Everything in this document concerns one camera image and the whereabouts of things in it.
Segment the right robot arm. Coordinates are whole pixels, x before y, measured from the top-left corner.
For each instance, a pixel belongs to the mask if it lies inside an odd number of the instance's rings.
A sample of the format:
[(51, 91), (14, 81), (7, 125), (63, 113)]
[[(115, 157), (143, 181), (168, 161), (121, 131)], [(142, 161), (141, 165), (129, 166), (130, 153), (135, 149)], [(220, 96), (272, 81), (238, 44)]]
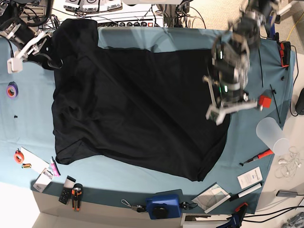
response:
[(29, 0), (5, 0), (0, 4), (0, 36), (17, 47), (7, 60), (8, 73), (23, 70), (24, 62), (33, 62), (44, 69), (60, 69), (63, 65), (53, 45), (53, 33), (39, 27), (50, 19), (53, 1), (46, 1), (42, 18), (25, 22), (20, 16)]

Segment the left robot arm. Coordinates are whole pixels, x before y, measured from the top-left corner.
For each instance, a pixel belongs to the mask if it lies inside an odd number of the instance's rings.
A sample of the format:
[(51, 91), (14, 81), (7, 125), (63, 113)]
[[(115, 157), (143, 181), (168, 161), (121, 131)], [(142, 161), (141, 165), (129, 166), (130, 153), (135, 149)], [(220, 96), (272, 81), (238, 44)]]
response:
[(212, 70), (202, 80), (208, 83), (211, 104), (206, 119), (216, 125), (228, 114), (252, 108), (263, 109), (256, 99), (249, 99), (248, 84), (250, 51), (260, 46), (260, 28), (272, 26), (281, 1), (250, 0), (241, 16), (229, 22), (228, 29), (218, 35), (211, 49)]

